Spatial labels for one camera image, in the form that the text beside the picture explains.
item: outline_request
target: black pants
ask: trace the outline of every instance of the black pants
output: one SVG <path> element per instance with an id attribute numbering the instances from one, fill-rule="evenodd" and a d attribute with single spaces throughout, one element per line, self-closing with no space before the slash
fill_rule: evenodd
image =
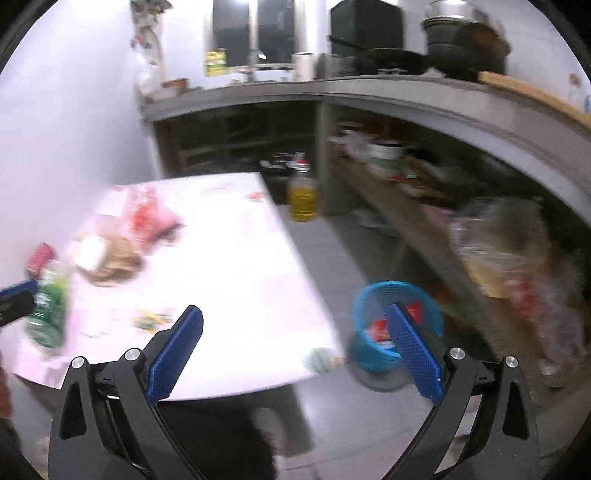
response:
<path id="1" fill-rule="evenodd" d="M 273 480 L 272 453 L 248 413 L 208 402 L 160 402 L 158 411 L 207 480 Z"/>

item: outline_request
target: frying pan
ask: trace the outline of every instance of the frying pan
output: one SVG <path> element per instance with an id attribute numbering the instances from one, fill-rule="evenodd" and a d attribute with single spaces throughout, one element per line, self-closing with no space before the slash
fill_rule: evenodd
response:
<path id="1" fill-rule="evenodd" d="M 375 64 L 376 70 L 400 69 L 403 74 L 421 75 L 429 67 L 427 57 L 414 51 L 403 50 L 402 48 L 365 48 L 332 35 L 329 35 L 329 40 L 332 43 L 365 52 L 368 58 Z"/>

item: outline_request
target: green bottle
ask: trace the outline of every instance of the green bottle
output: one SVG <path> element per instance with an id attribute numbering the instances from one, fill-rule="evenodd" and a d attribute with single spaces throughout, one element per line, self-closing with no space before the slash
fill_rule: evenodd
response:
<path id="1" fill-rule="evenodd" d="M 52 261 L 43 271 L 35 300 L 35 312 L 27 319 L 27 335 L 47 350 L 64 343 L 68 276 L 63 264 Z"/>

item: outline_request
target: window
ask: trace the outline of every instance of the window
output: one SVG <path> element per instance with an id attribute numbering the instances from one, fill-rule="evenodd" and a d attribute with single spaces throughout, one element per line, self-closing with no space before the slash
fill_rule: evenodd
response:
<path id="1" fill-rule="evenodd" d="M 226 49 L 226 66 L 248 65 L 248 0 L 213 0 L 213 48 Z"/>
<path id="2" fill-rule="evenodd" d="M 291 63 L 294 19 L 294 0 L 258 0 L 259 63 Z"/>
<path id="3" fill-rule="evenodd" d="M 211 50 L 226 50 L 227 67 L 248 65 L 251 45 L 258 46 L 258 63 L 291 63 L 296 50 L 294 0 L 212 3 Z M 249 25 L 251 8 L 256 21 Z"/>

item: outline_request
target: metal screw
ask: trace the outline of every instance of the metal screw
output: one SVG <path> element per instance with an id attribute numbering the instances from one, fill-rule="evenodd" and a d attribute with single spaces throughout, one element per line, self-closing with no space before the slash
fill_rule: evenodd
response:
<path id="1" fill-rule="evenodd" d="M 84 359 L 81 356 L 77 356 L 74 360 L 72 360 L 72 366 L 74 368 L 80 368 L 84 365 Z"/>
<path id="2" fill-rule="evenodd" d="M 131 348 L 125 352 L 125 359 L 129 360 L 130 362 L 133 360 L 137 360 L 139 357 L 140 351 L 137 348 Z"/>
<path id="3" fill-rule="evenodd" d="M 514 356 L 508 356 L 507 358 L 505 358 L 505 363 L 508 367 L 511 368 L 515 368 L 517 365 L 519 365 L 519 362 Z"/>
<path id="4" fill-rule="evenodd" d="M 457 346 L 449 350 L 449 354 L 455 360 L 464 360 L 464 358 L 466 357 L 466 352 Z"/>

